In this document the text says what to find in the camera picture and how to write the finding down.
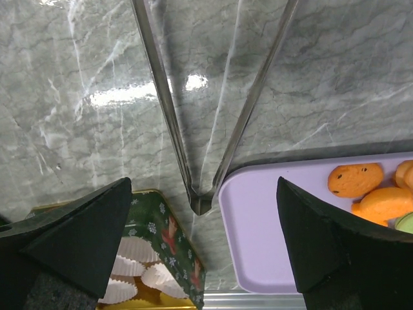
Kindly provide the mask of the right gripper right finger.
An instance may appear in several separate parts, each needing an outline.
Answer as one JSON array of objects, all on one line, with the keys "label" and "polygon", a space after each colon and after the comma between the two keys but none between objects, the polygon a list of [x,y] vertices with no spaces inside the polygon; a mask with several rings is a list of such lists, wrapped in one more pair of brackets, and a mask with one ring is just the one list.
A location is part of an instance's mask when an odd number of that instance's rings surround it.
[{"label": "right gripper right finger", "polygon": [[296,289],[307,309],[412,309],[412,235],[369,222],[325,202],[300,203],[308,221],[285,237]]}]

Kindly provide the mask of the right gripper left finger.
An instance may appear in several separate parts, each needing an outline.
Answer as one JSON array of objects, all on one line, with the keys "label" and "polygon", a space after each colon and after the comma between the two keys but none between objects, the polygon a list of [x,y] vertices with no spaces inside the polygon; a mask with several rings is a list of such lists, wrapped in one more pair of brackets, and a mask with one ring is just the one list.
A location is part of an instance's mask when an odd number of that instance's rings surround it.
[{"label": "right gripper left finger", "polygon": [[1,309],[95,309],[132,200],[130,178],[19,222],[1,220]]}]

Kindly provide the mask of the orange fish cookie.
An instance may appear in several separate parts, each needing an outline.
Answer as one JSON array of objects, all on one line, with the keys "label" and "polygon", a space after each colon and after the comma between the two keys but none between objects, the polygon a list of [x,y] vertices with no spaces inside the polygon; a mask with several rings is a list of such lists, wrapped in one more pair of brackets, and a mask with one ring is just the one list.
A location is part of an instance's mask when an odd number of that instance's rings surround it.
[{"label": "orange fish cookie", "polygon": [[351,211],[364,220],[387,226],[389,220],[412,212],[412,192],[398,187],[376,189],[354,203]]}]

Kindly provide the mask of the round chocolate chip cookie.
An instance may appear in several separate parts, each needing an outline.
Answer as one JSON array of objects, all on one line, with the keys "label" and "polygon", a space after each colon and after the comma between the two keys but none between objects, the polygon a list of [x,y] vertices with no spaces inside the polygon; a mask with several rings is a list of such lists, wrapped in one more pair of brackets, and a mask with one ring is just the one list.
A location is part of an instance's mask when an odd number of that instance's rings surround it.
[{"label": "round chocolate chip cookie", "polygon": [[328,176],[329,191],[340,198],[357,198],[376,189],[384,180],[378,163],[337,166]]}]

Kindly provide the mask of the lilac plastic tray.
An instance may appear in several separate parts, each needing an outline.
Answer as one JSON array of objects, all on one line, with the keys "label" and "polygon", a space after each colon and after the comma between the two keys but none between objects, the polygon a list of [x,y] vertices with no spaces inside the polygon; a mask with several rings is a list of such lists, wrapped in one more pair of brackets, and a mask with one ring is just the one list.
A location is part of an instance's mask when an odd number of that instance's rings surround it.
[{"label": "lilac plastic tray", "polygon": [[378,163],[388,183],[396,166],[410,159],[411,152],[399,152],[253,165],[232,173],[221,186],[218,201],[239,286],[256,294],[295,294],[288,248],[309,249],[312,240],[303,234],[285,237],[288,227],[308,222],[300,203],[325,202],[350,211],[350,199],[335,197],[327,189],[334,168]]}]

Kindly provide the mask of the round orange cookie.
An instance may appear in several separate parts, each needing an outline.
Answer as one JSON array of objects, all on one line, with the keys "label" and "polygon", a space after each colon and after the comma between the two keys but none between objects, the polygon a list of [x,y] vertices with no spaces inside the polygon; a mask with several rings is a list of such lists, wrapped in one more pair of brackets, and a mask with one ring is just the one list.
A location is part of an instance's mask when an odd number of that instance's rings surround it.
[{"label": "round orange cookie", "polygon": [[400,163],[394,178],[398,187],[412,189],[412,160]]}]

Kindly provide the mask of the metal tongs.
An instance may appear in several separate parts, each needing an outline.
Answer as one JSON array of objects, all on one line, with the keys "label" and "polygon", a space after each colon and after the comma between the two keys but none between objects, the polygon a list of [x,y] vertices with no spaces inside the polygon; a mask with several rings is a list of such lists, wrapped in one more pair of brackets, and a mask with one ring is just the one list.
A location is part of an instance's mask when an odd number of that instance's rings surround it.
[{"label": "metal tongs", "polygon": [[134,1],[188,204],[207,213],[298,1]]}]

